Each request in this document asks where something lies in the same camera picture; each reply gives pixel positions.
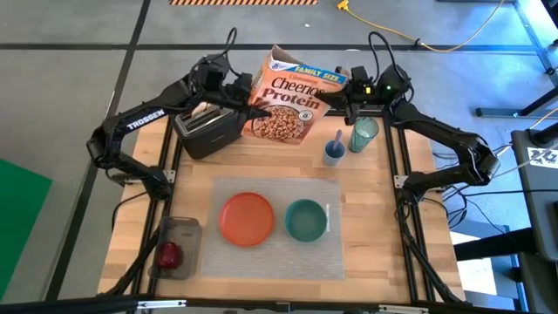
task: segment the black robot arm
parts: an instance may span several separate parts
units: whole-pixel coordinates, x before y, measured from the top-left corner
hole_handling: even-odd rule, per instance
[[[487,143],[476,133],[461,131],[419,112],[405,97],[412,89],[411,79],[398,65],[390,65],[376,84],[368,78],[363,66],[352,68],[351,73],[351,79],[341,92],[316,95],[337,110],[345,111],[346,125],[356,122],[360,108],[382,105],[390,126],[420,133],[457,154],[458,166],[429,174],[412,172],[402,188],[407,201],[420,201],[430,188],[456,183],[483,186],[490,182],[500,163]]]
[[[397,128],[412,130],[451,148],[459,165],[429,174],[412,172],[405,180],[403,190],[414,200],[421,200],[427,190],[456,183],[484,186],[493,178],[500,162],[488,144],[476,133],[469,133],[448,126],[437,119],[420,113],[405,99],[387,107],[390,123]]]
[[[165,88],[159,97],[105,119],[85,143],[93,164],[105,170],[116,168],[128,178],[140,179],[152,199],[167,198],[170,186],[162,169],[148,167],[122,153],[122,140],[128,133],[168,114],[193,110],[199,103],[192,102],[191,98],[181,79]]]
[[[235,32],[233,29],[229,38],[235,36]],[[223,84],[231,71],[227,51],[228,48],[220,54],[202,58],[188,75],[169,85],[158,97],[105,119],[86,143],[93,164],[107,171],[120,170],[123,172],[120,179],[141,180],[152,199],[163,200],[171,191],[163,170],[146,166],[121,152],[122,140],[128,133],[168,114],[190,114],[202,102],[237,111],[239,132],[247,120],[269,116],[269,112],[248,105],[251,74],[234,72],[233,84]]]

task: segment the cereal box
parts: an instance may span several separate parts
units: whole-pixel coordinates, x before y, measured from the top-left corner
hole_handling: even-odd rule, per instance
[[[314,97],[338,92],[346,76],[304,65],[274,46],[254,79],[249,104],[271,112],[271,117],[248,121],[242,134],[300,144],[312,125],[330,106]]]

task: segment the wooden table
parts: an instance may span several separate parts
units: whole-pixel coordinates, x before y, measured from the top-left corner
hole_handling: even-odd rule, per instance
[[[401,238],[393,216],[395,201],[385,134],[381,119],[377,122],[381,130],[378,136],[362,153],[348,152],[337,167],[323,164],[323,146],[338,128],[344,131],[343,143],[348,143],[351,128],[344,125],[342,118],[325,117],[317,122],[300,146],[245,136],[203,160],[191,160],[184,152],[178,168],[171,215],[195,217],[202,226],[208,219],[216,177],[338,180],[341,186],[344,280],[214,278],[202,277],[198,271],[185,281],[159,280],[156,294],[244,300],[409,303]],[[162,119],[141,129],[134,158],[147,165],[157,164],[166,123]],[[395,130],[393,135],[398,147]],[[434,170],[429,140],[413,132],[408,132],[406,138],[412,169]],[[398,168],[403,169],[400,160],[398,163]],[[130,186],[122,197],[142,191],[140,184]],[[437,195],[428,196],[439,200]],[[137,256],[148,202],[143,196],[120,208],[99,292],[110,289]],[[428,201],[421,202],[419,209],[430,262],[453,292],[464,298],[444,209]],[[416,261],[414,269],[418,294],[425,299],[422,275]],[[141,291],[145,292],[148,275],[143,278]]]

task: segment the gray floor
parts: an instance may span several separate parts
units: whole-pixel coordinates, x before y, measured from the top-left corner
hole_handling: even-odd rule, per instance
[[[130,41],[141,0],[45,0],[0,2],[0,43],[121,43]],[[546,45],[558,38],[536,0],[521,0],[528,16],[537,16],[533,28]],[[220,44],[231,26],[239,29],[239,43],[365,44],[369,28],[320,0],[308,7],[169,7],[153,0],[139,41],[150,44]],[[435,0],[351,0],[359,15],[432,44],[458,44],[493,10],[487,3],[438,3]],[[393,44],[409,44],[386,34]],[[510,4],[471,44],[529,45],[525,28]],[[191,64],[209,51],[137,51],[126,81],[119,111],[150,99],[161,88],[184,75]],[[291,51],[315,66],[333,68],[366,65],[365,51]],[[50,277],[68,219],[76,201],[88,156],[85,141],[103,119],[119,73],[124,51],[1,51],[0,157],[54,180],[10,287],[2,302],[38,300]],[[235,69],[255,72],[265,51],[232,51]],[[483,135],[491,147],[509,142],[514,129],[533,120],[479,119],[478,106],[523,107],[552,88],[533,53],[398,51],[396,59],[413,77],[415,102],[425,113],[449,124]],[[388,65],[380,52],[383,67]],[[125,150],[134,137],[126,139]],[[434,150],[444,152],[443,147]],[[515,166],[508,152],[502,169]],[[439,160],[442,166],[446,161]],[[495,180],[489,190],[520,187],[517,174]],[[95,294],[110,240],[110,213],[121,188],[99,173],[86,212],[78,245],[68,269],[61,297]],[[528,226],[521,195],[475,199],[498,224],[512,229]],[[449,209],[460,207],[451,200]],[[476,209],[468,219],[483,222]]]

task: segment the black toaster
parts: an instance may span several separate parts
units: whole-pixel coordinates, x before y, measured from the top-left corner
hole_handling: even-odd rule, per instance
[[[241,137],[239,113],[214,106],[194,116],[177,114],[173,127],[194,160],[204,158]]]

